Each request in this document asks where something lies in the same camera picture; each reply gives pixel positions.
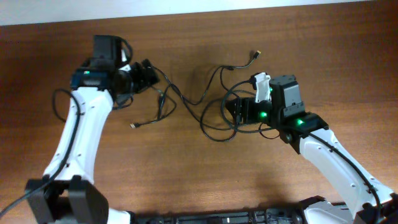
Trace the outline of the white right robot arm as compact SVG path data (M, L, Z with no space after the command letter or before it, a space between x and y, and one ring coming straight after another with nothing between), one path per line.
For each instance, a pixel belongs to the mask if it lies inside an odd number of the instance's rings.
M232 120L224 121L238 132L244 124L266 124L283 142L310 161L343 199L348 211L329 205L322 197L302 202L304 223L397 223L397 193L371 175L339 142L329 125L307 112L294 75L272 78L265 72L247 80L255 90L252 98L229 99L231 87L221 101Z

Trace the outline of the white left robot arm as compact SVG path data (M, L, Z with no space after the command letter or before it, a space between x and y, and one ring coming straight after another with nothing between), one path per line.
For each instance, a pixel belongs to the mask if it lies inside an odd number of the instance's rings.
M37 223L135 223L133 212L110 208L94 186L101 133L112 110L159 81L148 59L130 64L132 47L118 36L95 35L93 56L73 73L70 107L57 150L42 178L25 193Z

